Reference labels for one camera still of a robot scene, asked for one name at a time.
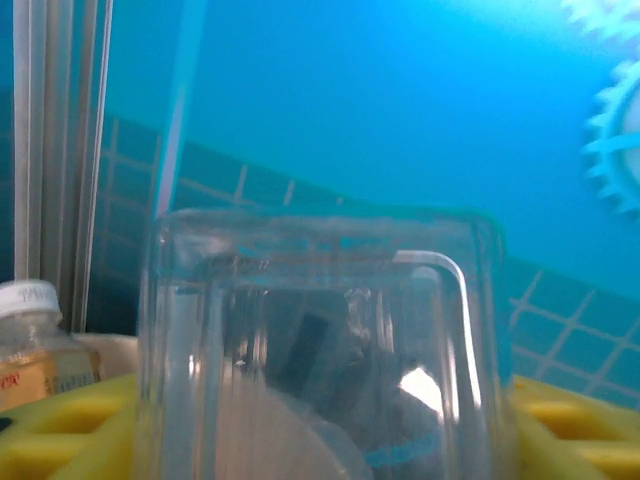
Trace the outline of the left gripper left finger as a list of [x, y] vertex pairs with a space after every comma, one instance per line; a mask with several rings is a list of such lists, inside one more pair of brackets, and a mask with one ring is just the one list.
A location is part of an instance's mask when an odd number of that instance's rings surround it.
[[1, 478], [133, 477], [137, 377], [127, 374], [1, 413]]

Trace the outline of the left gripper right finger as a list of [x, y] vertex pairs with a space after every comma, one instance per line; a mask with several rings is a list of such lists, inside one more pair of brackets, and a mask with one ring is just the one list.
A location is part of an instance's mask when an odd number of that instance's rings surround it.
[[510, 392], [526, 480], [639, 480], [639, 413], [526, 377]]

